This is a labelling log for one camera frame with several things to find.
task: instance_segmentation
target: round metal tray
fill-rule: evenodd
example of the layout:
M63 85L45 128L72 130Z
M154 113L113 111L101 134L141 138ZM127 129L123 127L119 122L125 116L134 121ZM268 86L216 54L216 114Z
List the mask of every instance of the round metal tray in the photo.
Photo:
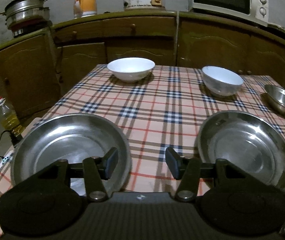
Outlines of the round metal tray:
M203 162L224 158L265 184L285 189L285 140L270 124L245 112L208 117L197 136Z
M18 184L59 159L81 163L88 157L103 157L111 147L118 149L118 164L111 178L103 181L109 196L120 190L131 169L126 136L115 124L94 114L54 117L29 132L15 149L12 182ZM70 187L85 195L84 179L71 179Z

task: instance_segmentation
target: plastic bottle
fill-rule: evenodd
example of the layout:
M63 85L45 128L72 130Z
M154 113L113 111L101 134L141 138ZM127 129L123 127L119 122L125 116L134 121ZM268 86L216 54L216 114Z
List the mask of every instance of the plastic bottle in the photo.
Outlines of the plastic bottle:
M9 104L6 104L6 99L0 97L0 116L1 125L5 130L11 131L15 136L20 135L25 129L20 124L15 111Z

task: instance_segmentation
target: tablecloth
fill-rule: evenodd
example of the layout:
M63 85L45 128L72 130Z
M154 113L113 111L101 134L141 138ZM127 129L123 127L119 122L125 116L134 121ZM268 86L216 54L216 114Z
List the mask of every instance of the tablecloth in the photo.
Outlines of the tablecloth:
M124 189L171 192L175 181L165 163L165 149L183 156L195 154L195 139L203 121L222 110L254 114L273 125L285 138L285 117L262 101L265 84L278 85L270 76L242 76L237 95L221 99L205 87L201 70L155 66L145 79L124 83L98 65L61 98L39 122L68 113L92 113L109 119L129 140L132 170ZM10 164L0 172L0 195L11 188ZM199 195L209 189L201 180Z

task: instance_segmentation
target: kettle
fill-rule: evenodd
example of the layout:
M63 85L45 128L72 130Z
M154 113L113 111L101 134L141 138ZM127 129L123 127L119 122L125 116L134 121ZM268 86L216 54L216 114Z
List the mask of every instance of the kettle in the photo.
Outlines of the kettle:
M86 17L97 14L96 0L75 0L74 17Z

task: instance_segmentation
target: white ceramic bowl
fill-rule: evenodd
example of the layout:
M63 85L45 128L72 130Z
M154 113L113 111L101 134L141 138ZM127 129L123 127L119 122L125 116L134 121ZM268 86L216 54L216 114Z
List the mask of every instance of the white ceramic bowl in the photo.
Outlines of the white ceramic bowl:
M233 71L216 66L203 67L202 78L206 87L214 95L223 97L236 94L244 82Z
M141 57L126 57L114 60L107 68L123 82L135 82L141 80L154 68L155 62Z

